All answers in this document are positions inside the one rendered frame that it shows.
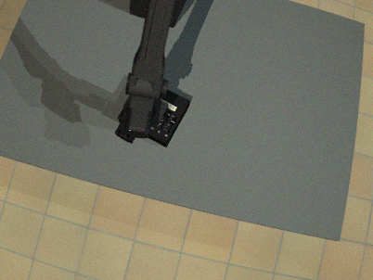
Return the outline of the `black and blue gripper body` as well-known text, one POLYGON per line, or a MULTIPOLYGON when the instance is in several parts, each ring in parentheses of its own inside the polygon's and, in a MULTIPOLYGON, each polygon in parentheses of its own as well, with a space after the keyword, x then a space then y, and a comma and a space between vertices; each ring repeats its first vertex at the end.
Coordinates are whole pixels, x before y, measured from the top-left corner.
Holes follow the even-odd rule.
MULTIPOLYGON (((125 112, 127 112, 127 108, 125 106, 125 104, 127 103, 128 99, 130 98, 130 95, 129 97, 127 98, 126 102, 124 103, 123 105, 123 109, 125 110, 125 112)), ((161 118, 162 116, 164 115, 164 113, 166 112, 166 110, 168 109, 169 107, 169 104, 162 101, 162 100, 156 100, 154 105, 156 105, 156 110, 157 110, 157 113, 155 114, 153 120, 151 121, 152 124, 158 126, 159 123, 161 122, 161 118)), ((153 107, 154 107, 153 105, 153 107)))

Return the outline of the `black lighting desk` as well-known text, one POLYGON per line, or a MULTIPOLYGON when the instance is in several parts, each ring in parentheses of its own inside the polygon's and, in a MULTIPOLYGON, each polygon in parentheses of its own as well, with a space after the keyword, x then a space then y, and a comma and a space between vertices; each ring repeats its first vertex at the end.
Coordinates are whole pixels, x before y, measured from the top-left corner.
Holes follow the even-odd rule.
POLYGON ((189 108, 189 100, 167 89, 161 100, 169 104, 158 126, 150 124, 148 138, 167 147, 189 108))

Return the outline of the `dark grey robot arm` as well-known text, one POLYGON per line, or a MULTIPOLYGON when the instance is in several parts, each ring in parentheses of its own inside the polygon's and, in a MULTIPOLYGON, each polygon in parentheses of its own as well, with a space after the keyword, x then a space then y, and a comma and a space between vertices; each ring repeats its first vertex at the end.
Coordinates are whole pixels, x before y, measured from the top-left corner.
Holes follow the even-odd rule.
POLYGON ((157 113, 154 103, 166 95, 164 48, 175 1, 148 0, 141 45, 134 57, 132 74, 127 78, 125 94, 131 95, 125 104, 127 112, 115 131, 127 143, 148 138, 150 123, 157 113))

